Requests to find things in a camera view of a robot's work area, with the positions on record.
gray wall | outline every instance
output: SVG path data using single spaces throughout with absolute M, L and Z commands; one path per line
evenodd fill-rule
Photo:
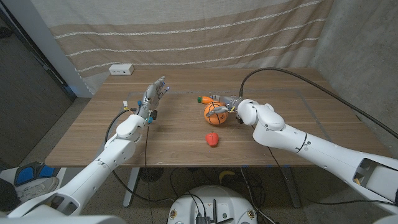
M 336 0 L 310 67 L 345 100 L 398 132 L 398 1 Z M 398 140 L 359 117 L 398 158 Z
M 3 0 L 3 3 L 8 7 L 55 69 L 57 69 L 57 72 L 68 83 L 76 96 L 93 97 L 86 83 L 81 79 L 79 73 L 76 72 L 75 66 L 62 52 L 60 46 L 55 41 L 49 28 L 45 25 L 32 2 L 30 0 Z

toy fruit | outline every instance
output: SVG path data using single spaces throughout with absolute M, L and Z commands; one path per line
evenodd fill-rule
M 218 143 L 218 134 L 211 132 L 210 134 L 206 135 L 206 142 L 209 146 L 216 146 Z
M 214 101 L 214 100 L 211 99 L 211 98 L 208 97 L 208 96 L 199 96 L 199 97 L 198 97 L 198 103 L 208 104 L 208 103 L 211 103 L 211 102 L 213 102 L 213 101 Z

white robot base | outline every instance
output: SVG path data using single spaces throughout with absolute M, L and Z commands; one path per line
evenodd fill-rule
M 167 223 L 257 224 L 257 214 L 249 201 L 237 192 L 222 186 L 204 185 L 190 190 L 173 203 Z

white power strip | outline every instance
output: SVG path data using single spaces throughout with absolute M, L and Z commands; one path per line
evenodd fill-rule
M 111 75 L 131 75 L 134 71 L 132 64 L 115 64 L 109 68 Z

red apple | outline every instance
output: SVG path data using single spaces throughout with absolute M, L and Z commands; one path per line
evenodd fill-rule
M 206 135 L 206 141 L 209 146 L 216 146 L 218 143 L 218 134 L 210 133 Z

